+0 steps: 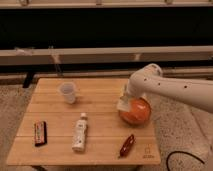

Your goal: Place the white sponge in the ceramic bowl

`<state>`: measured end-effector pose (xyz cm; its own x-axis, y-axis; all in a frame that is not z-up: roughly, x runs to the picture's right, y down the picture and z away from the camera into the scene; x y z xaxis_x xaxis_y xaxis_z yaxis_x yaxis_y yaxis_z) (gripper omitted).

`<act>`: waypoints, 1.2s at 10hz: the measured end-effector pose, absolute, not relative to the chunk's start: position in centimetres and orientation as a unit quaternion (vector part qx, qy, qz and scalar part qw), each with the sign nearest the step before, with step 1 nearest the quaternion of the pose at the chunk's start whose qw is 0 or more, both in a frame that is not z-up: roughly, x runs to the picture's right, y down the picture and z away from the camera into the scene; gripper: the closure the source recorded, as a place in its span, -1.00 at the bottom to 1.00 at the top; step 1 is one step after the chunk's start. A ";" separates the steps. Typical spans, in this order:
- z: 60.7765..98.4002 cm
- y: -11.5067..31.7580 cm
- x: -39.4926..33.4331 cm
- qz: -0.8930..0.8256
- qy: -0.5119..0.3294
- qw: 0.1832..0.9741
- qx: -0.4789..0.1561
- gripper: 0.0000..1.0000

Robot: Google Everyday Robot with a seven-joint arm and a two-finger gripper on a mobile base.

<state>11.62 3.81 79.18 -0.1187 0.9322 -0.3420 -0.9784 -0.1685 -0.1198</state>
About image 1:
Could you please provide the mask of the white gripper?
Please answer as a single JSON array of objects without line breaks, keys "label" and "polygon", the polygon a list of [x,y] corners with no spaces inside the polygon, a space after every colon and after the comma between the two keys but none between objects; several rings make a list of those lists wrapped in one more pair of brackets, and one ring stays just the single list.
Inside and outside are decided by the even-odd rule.
[{"label": "white gripper", "polygon": [[[130,94],[127,92],[127,85],[124,85],[124,87],[123,87],[123,93],[122,93],[121,99],[122,99],[122,100],[125,100],[125,101],[130,100],[130,99],[133,99],[133,96],[130,95]],[[141,99],[146,100],[146,99],[147,99],[147,95],[146,95],[146,94],[143,94],[143,95],[141,96]]]}]

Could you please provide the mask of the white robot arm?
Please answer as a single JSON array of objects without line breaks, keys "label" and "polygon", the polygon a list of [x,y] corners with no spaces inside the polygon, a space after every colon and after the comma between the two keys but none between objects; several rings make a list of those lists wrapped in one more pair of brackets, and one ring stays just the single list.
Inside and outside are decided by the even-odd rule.
[{"label": "white robot arm", "polygon": [[213,81],[176,79],[163,76],[159,65],[151,63],[134,72],[124,88],[128,97],[154,93],[213,113]]}]

